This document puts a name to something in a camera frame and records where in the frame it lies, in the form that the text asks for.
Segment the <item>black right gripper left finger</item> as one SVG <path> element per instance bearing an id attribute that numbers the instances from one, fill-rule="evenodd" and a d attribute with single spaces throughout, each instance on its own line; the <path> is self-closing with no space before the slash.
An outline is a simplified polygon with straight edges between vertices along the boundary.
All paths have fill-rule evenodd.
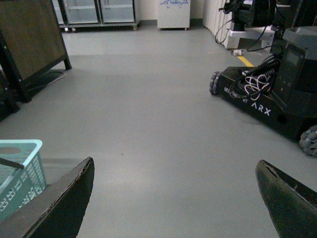
<path id="1" fill-rule="evenodd" d="M 93 190 L 94 160 L 86 158 L 0 223 L 2 238 L 75 238 Z"/>

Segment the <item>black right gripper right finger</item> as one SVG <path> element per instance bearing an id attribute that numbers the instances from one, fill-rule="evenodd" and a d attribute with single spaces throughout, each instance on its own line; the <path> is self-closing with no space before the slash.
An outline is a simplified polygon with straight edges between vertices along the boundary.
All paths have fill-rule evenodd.
<path id="1" fill-rule="evenodd" d="M 317 236 L 317 192 L 265 160 L 255 169 L 261 197 L 280 238 Z"/>

